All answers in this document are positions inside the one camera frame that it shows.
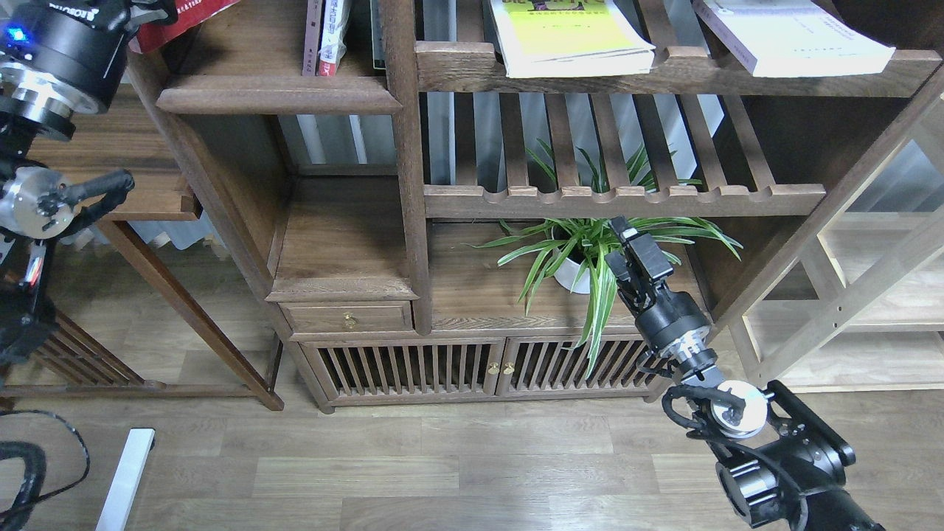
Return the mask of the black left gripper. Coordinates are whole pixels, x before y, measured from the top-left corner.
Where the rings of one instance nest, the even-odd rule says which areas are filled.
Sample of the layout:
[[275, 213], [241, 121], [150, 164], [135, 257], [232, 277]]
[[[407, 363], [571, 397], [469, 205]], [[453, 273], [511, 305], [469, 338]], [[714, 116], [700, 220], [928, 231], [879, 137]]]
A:
[[145, 24], [178, 20], [174, 1], [27, 1], [2, 24], [2, 84], [61, 117], [104, 114]]

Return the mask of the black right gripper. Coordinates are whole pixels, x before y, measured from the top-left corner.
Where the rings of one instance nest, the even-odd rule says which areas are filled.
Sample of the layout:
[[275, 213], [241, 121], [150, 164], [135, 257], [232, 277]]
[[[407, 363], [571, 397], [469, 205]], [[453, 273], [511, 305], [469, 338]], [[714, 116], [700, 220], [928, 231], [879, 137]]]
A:
[[705, 350], [710, 322], [689, 293], [668, 287], [665, 279], [674, 269], [657, 242], [638, 232], [625, 216], [611, 218], [609, 226], [621, 249], [608, 253], [605, 261], [648, 346], [658, 356], [674, 359], [689, 359]]

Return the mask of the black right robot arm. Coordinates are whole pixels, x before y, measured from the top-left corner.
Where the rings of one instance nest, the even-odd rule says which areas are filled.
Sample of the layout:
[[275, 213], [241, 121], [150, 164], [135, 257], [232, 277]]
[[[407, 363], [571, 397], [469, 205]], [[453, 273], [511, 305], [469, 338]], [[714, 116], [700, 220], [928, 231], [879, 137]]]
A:
[[687, 292], [667, 286], [670, 262], [651, 235], [610, 220], [618, 241], [606, 262], [618, 296], [672, 380], [664, 413], [703, 440], [734, 511], [750, 527], [786, 521], [792, 530], [880, 530], [845, 490], [854, 450], [785, 384], [765, 389], [725, 376], [704, 337], [710, 323]]

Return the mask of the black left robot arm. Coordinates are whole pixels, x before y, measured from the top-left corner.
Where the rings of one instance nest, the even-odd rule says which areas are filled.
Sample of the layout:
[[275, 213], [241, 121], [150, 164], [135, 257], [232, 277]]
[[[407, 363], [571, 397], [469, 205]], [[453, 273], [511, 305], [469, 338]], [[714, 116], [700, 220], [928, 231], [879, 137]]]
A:
[[45, 262], [61, 238], [114, 211], [134, 188], [118, 169], [83, 184], [28, 158], [34, 140], [73, 138], [74, 114], [105, 114], [148, 23], [178, 20], [173, 1], [27, 1], [2, 24], [2, 248], [31, 244], [26, 275], [2, 283], [2, 363], [28, 359], [58, 329]]

